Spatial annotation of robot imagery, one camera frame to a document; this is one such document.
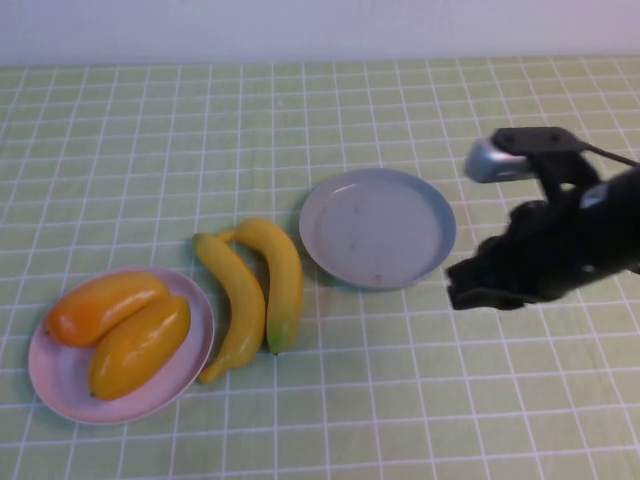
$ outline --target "plastic fruit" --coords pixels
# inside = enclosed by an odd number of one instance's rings
[[[46,318],[46,330],[62,345],[92,347],[113,327],[169,288],[147,272],[119,272],[79,286],[64,296]]]
[[[249,218],[218,237],[246,244],[266,258],[267,343],[272,353],[289,349],[298,334],[304,303],[304,274],[296,246],[278,225],[262,218]]]
[[[147,383],[187,338],[191,309],[171,295],[138,311],[98,344],[89,366],[89,389],[100,400],[123,397]]]
[[[229,245],[208,233],[196,233],[191,242],[231,304],[231,325],[220,352],[198,376],[201,383],[210,383],[231,368],[247,365],[258,353],[264,339],[266,307],[258,280]]]

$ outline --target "light blue plate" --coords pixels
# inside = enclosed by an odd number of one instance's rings
[[[300,213],[302,242],[320,267],[369,289],[411,285],[436,270],[456,240],[451,206],[433,186],[366,168],[314,189]]]

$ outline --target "plate rim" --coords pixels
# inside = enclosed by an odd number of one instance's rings
[[[188,276],[180,273],[180,272],[176,272],[175,270],[171,269],[171,268],[167,268],[167,267],[157,267],[154,265],[133,265],[133,266],[126,266],[126,267],[117,267],[117,268],[113,268],[110,270],[104,270],[102,272],[98,272],[94,275],[91,275],[89,277],[87,277],[86,279],[84,279],[83,281],[81,281],[80,283],[78,283],[74,288],[72,288],[71,290],[69,290],[68,292],[65,292],[63,295],[66,295],[76,289],[78,289],[79,287],[81,287],[82,285],[95,280],[97,278],[109,275],[109,274],[115,274],[115,273],[122,273],[122,272],[140,272],[140,271],[146,271],[146,272],[164,272],[164,273],[168,273],[170,275],[173,276],[177,276],[177,277],[182,277],[183,279],[185,279],[187,281],[188,284],[191,285],[191,287],[194,289],[194,292],[196,293],[196,295],[198,296],[202,296],[202,298],[205,300],[205,305],[206,305],[206,309],[207,311],[210,313],[210,318],[211,318],[211,339],[208,342],[208,346],[206,346],[204,349],[202,350],[206,350],[206,355],[204,356],[204,361],[202,362],[202,365],[200,365],[200,367],[198,368],[196,374],[193,376],[193,378],[185,378],[185,384],[183,387],[180,388],[180,390],[174,395],[172,396],[169,400],[167,400],[166,402],[161,403],[160,405],[153,407],[141,414],[138,414],[136,416],[130,417],[130,418],[126,418],[123,420],[113,420],[113,421],[88,421],[85,419],[79,419],[70,415],[67,415],[66,413],[63,413],[61,411],[59,411],[57,408],[53,407],[46,399],[45,397],[42,396],[41,392],[42,392],[42,387],[38,387],[38,382],[35,381],[35,378],[38,378],[38,375],[36,373],[34,373],[34,369],[35,367],[33,366],[33,356],[35,355],[34,353],[34,344],[37,340],[38,335],[40,334],[40,331],[44,329],[44,322],[46,321],[47,315],[48,313],[51,311],[51,308],[53,308],[53,305],[51,305],[51,307],[46,311],[46,313],[43,315],[43,318],[38,322],[36,328],[34,329],[33,333],[31,334],[31,339],[29,341],[29,351],[28,351],[28,356],[27,356],[27,370],[29,371],[29,380],[31,382],[31,386],[34,389],[34,393],[35,395],[37,395],[37,397],[42,401],[42,403],[51,411],[55,412],[57,415],[60,415],[63,418],[66,418],[67,420],[73,421],[73,422],[77,422],[83,425],[94,425],[94,426],[107,426],[107,425],[122,425],[122,424],[126,424],[126,423],[132,423],[132,422],[137,422],[140,421],[146,417],[149,417],[157,412],[159,412],[160,410],[168,407],[171,403],[175,402],[180,396],[182,396],[182,394],[187,390],[187,388],[189,388],[191,386],[191,384],[196,380],[199,372],[202,370],[202,368],[206,365],[207,361],[209,360],[209,356],[211,355],[211,350],[213,349],[213,344],[215,342],[215,336],[216,336],[216,325],[215,325],[215,314],[213,312],[213,308],[211,306],[211,302],[209,302],[209,300],[207,299],[206,294],[204,293],[204,291],[202,290],[202,288],[195,282],[193,281],[191,278],[189,278]]]
[[[375,175],[395,175],[396,178],[404,178],[407,179],[408,181],[411,182],[416,182],[422,185],[423,188],[426,188],[427,190],[429,190],[430,192],[432,192],[433,194],[435,194],[439,200],[441,201],[442,205],[446,207],[446,212],[445,215],[447,215],[451,222],[452,222],[452,226],[453,226],[453,235],[451,237],[451,242],[450,245],[448,245],[448,247],[446,249],[444,249],[444,256],[443,256],[443,260],[438,263],[438,265],[436,265],[434,268],[430,269],[428,272],[419,275],[415,278],[412,278],[410,280],[404,281],[404,282],[398,282],[396,284],[393,285],[387,285],[387,286],[380,286],[380,285],[375,285],[375,284],[370,284],[370,283],[360,283],[357,281],[352,281],[349,279],[344,278],[343,276],[341,276],[339,273],[337,273],[335,270],[333,270],[332,268],[328,267],[326,265],[326,263],[323,263],[321,260],[321,256],[316,254],[316,249],[314,248],[310,248],[310,244],[312,244],[312,242],[310,241],[310,228],[306,228],[305,225],[308,224],[308,221],[311,220],[306,220],[309,219],[308,216],[308,210],[311,208],[310,204],[313,201],[313,199],[315,197],[317,197],[318,195],[321,195],[323,193],[323,190],[327,191],[327,195],[324,195],[325,198],[328,198],[330,196],[330,194],[332,192],[335,192],[336,189],[333,188],[332,186],[335,185],[336,187],[343,187],[343,183],[346,180],[349,179],[349,177],[354,177],[354,180],[357,180],[357,178],[359,176],[366,176],[369,174],[375,174]],[[442,225],[442,222],[440,221],[440,219],[438,218],[438,224]],[[300,235],[300,240],[302,241],[302,244],[305,247],[305,250],[307,251],[307,253],[309,254],[309,256],[311,257],[311,259],[320,267],[322,268],[325,272],[327,272],[328,274],[330,274],[331,276],[333,276],[334,278],[338,279],[339,281],[347,284],[347,285],[351,285],[363,290],[370,290],[370,291],[389,291],[389,290],[396,290],[396,289],[402,289],[402,288],[406,288],[409,287],[411,285],[414,285],[416,283],[421,282],[422,280],[424,280],[426,277],[428,277],[429,275],[433,274],[434,271],[437,270],[438,267],[440,267],[445,260],[451,255],[451,253],[453,252],[453,249],[455,247],[455,243],[457,241],[457,236],[458,236],[458,222],[457,219],[455,217],[455,213],[453,211],[453,208],[451,206],[451,203],[447,200],[447,198],[442,194],[442,192],[440,190],[438,190],[438,188],[436,188],[434,185],[432,185],[431,183],[427,182],[426,180],[424,180],[423,178],[417,176],[417,175],[412,175],[408,172],[405,172],[403,170],[396,170],[394,168],[388,168],[388,167],[365,167],[365,168],[358,168],[355,170],[347,170],[343,173],[340,173],[338,175],[335,175],[323,182],[321,182],[320,184],[316,185],[311,192],[307,195],[307,198],[304,200],[303,204],[302,204],[302,208],[300,209],[300,219],[298,222],[298,233]]]

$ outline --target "grid pattern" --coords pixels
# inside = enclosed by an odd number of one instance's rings
[[[539,195],[532,181],[463,178],[471,141],[542,124],[637,158],[640,58],[0,69],[3,478],[640,478],[630,274],[522,311],[453,312],[442,270],[359,293],[305,257],[293,351],[194,384],[149,419],[75,425],[28,380],[37,322],[108,268],[189,275],[223,332],[228,305],[191,234],[265,216],[298,241],[310,188],[345,170],[431,182],[453,206],[458,261]]]

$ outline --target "plate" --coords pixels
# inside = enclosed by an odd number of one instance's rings
[[[166,268],[151,266],[110,270],[89,280],[124,271],[157,275],[191,307],[191,327],[171,360],[146,384],[112,401],[91,397],[87,375],[95,348],[60,345],[45,334],[40,322],[29,347],[29,375],[40,399],[54,412],[87,424],[117,424],[139,420],[171,403],[195,380],[213,345],[213,311],[203,291],[191,279]]]
[[[300,212],[300,236],[334,277],[368,289],[403,288],[451,253],[456,220],[444,196],[398,170],[366,168],[315,188]]]

